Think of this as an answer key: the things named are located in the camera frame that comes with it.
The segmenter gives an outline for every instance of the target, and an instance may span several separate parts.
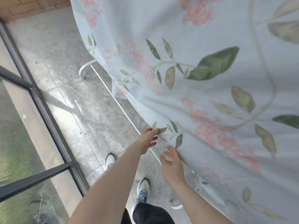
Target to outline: person's right arm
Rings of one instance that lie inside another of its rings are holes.
[[[192,224],[233,224],[187,184],[177,151],[171,146],[167,148],[170,152],[164,152],[164,155],[173,161],[160,156],[163,176],[177,194]]]

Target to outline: orange brick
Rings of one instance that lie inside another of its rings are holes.
[[[63,8],[66,8],[66,7],[70,7],[71,6],[71,3],[70,2],[66,2],[66,3],[61,3],[61,4],[58,4],[58,5],[55,5],[57,9],[63,9]]]
[[[8,16],[12,16],[11,12],[8,9],[0,9],[0,17],[5,18]]]
[[[66,2],[66,0],[39,0],[38,1],[41,7],[48,7],[51,5],[56,5]]]
[[[52,11],[52,10],[55,10],[55,9],[56,9],[56,7],[54,5],[52,5],[50,7],[30,11],[29,14],[30,15],[37,15],[37,14],[40,14],[40,13],[43,13],[43,12],[49,12],[49,11]]]
[[[3,20],[4,21],[10,21],[10,20],[18,19],[18,18],[23,18],[23,17],[26,17],[26,16],[30,16],[28,12],[17,14],[17,15],[12,15],[12,16],[7,16],[7,17],[4,17]]]
[[[0,8],[10,7],[19,4],[19,0],[0,0]]]
[[[32,10],[36,10],[39,9],[40,6],[37,2],[31,2],[31,3],[27,3],[27,4],[22,4],[22,5],[17,5],[17,6],[13,6],[9,8],[9,11],[12,14],[19,14],[19,13],[23,13],[23,12],[29,12]]]

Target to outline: brick wall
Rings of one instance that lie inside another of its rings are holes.
[[[70,0],[0,0],[0,18],[9,21],[70,5]]]

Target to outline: shoe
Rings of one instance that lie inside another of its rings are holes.
[[[115,161],[117,161],[117,156],[112,152],[108,153],[104,162],[104,171],[111,167],[115,163]]]
[[[138,203],[147,203],[147,199],[150,195],[150,180],[148,178],[143,178],[141,179],[141,181],[139,182],[138,186],[137,186],[137,199],[135,204],[132,207],[131,210],[131,215],[133,216],[133,211],[136,208]]]

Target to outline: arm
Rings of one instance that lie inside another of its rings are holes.
[[[173,161],[167,161],[161,155],[162,172],[165,180],[182,202],[192,224],[232,224],[187,184],[183,164],[177,151],[171,146],[167,148],[170,152],[164,152],[164,154]]]
[[[136,175],[140,156],[158,139],[159,129],[146,129],[80,201],[68,224],[119,224]]]

